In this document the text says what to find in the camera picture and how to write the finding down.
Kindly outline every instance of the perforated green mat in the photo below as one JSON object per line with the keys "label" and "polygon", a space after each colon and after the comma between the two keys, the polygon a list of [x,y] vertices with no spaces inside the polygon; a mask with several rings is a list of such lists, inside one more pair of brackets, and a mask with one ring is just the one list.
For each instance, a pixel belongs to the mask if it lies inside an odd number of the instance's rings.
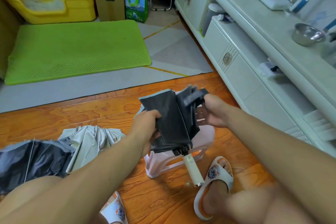
{"label": "perforated green mat", "polygon": [[151,63],[135,21],[24,25],[8,58],[5,83],[38,82]]}

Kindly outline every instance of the gray cylindrical container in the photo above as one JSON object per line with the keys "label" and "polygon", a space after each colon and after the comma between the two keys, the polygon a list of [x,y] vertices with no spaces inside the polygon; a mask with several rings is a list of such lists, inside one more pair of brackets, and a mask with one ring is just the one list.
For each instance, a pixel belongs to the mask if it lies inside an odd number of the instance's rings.
{"label": "gray cylindrical container", "polygon": [[204,21],[203,29],[202,29],[202,36],[205,36],[205,33],[208,30],[209,24],[211,22],[212,16],[217,16],[219,14],[224,13],[224,9],[217,3],[211,3],[208,6],[208,13],[207,18]]}

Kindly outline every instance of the blue and green bag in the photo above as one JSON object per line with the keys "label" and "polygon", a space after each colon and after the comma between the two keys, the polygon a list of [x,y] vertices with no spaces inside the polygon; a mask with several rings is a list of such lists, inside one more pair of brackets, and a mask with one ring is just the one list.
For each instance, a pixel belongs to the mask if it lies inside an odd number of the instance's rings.
{"label": "blue and green bag", "polygon": [[125,0],[126,18],[145,23],[148,17],[147,0]]}

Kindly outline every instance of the gray rug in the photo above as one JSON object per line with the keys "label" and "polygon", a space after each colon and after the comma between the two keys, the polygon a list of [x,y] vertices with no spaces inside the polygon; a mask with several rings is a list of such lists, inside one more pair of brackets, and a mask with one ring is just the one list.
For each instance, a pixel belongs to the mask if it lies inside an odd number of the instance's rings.
{"label": "gray rug", "polygon": [[0,113],[212,72],[183,27],[175,25],[162,30],[164,27],[138,25],[144,38],[159,31],[145,40],[151,68],[136,67],[20,85],[2,83]]}

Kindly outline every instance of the person's right arm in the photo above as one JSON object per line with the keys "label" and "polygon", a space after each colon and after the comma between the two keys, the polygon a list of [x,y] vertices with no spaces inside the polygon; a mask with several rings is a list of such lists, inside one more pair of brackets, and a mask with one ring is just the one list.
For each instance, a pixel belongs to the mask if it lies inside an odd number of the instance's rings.
{"label": "person's right arm", "polygon": [[336,223],[336,159],[246,112],[205,96],[199,124],[227,127],[321,223]]}

